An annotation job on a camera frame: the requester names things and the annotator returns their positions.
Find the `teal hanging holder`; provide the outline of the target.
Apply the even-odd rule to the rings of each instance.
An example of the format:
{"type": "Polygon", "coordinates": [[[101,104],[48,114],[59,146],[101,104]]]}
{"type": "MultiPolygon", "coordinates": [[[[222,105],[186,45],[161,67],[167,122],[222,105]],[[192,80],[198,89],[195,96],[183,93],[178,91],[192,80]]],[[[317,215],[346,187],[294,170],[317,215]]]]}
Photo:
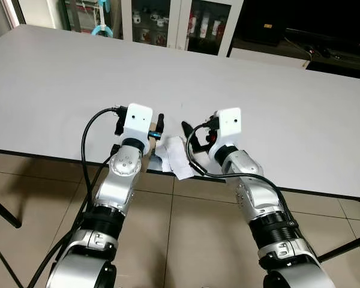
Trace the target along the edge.
{"type": "Polygon", "coordinates": [[[104,36],[114,38],[115,33],[110,27],[112,24],[112,0],[96,0],[93,5],[93,16],[95,27],[91,31],[91,35],[104,36]]]}

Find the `black monitor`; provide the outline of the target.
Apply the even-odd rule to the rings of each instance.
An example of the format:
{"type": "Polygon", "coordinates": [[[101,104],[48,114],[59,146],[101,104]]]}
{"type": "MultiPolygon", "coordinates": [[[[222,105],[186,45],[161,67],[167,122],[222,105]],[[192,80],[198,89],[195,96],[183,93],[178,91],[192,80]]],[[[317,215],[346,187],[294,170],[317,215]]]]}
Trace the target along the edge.
{"type": "Polygon", "coordinates": [[[234,36],[271,46],[283,38],[360,46],[360,0],[245,0],[234,36]]]}

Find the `brown cardboard piece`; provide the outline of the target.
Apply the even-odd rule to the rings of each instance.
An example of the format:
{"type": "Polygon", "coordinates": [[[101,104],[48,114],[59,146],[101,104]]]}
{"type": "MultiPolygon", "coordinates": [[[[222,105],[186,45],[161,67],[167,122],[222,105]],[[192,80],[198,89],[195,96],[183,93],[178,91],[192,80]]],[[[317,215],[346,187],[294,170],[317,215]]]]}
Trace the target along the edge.
{"type": "Polygon", "coordinates": [[[155,155],[155,148],[157,140],[153,137],[148,137],[149,145],[147,150],[149,153],[142,157],[142,172],[145,173],[160,173],[163,172],[163,160],[155,155]]]}

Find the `white glass door cabinet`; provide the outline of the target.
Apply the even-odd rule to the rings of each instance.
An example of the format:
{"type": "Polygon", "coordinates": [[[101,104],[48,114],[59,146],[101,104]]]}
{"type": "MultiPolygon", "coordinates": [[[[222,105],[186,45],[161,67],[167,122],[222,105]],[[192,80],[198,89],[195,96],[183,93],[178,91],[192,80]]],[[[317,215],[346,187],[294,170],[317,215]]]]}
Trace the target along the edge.
{"type": "MultiPolygon", "coordinates": [[[[116,39],[227,56],[245,0],[112,0],[116,39]]],[[[55,0],[62,28],[87,35],[96,0],[55,0]]]]}

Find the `black table leg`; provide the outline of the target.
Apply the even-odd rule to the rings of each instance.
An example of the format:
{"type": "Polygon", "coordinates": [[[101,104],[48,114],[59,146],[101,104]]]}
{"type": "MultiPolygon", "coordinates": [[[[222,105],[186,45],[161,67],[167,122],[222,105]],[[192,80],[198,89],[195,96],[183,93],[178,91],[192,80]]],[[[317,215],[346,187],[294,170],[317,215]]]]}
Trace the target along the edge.
{"type": "Polygon", "coordinates": [[[342,255],[343,253],[346,253],[348,251],[354,250],[359,247],[360,247],[360,238],[354,239],[353,241],[348,242],[347,244],[344,244],[340,247],[337,247],[334,250],[331,250],[329,252],[326,252],[323,255],[320,255],[319,257],[317,257],[317,260],[320,263],[325,262],[327,260],[330,260],[331,258],[338,257],[339,255],[342,255]]]}
{"type": "Polygon", "coordinates": [[[7,221],[10,225],[12,225],[15,228],[21,228],[22,222],[17,217],[15,217],[13,214],[10,213],[7,209],[2,206],[0,203],[0,216],[7,221]]]}

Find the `crumpled white tissue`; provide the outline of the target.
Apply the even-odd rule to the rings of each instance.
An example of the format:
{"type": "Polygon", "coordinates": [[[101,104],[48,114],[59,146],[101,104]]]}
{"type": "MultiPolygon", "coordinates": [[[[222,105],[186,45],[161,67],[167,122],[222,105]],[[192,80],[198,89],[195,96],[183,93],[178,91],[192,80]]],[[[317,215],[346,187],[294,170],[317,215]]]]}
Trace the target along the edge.
{"type": "Polygon", "coordinates": [[[185,141],[180,136],[163,137],[158,141],[154,150],[159,162],[156,170],[172,172],[178,180],[185,180],[197,176],[191,167],[185,151],[185,141]]]}

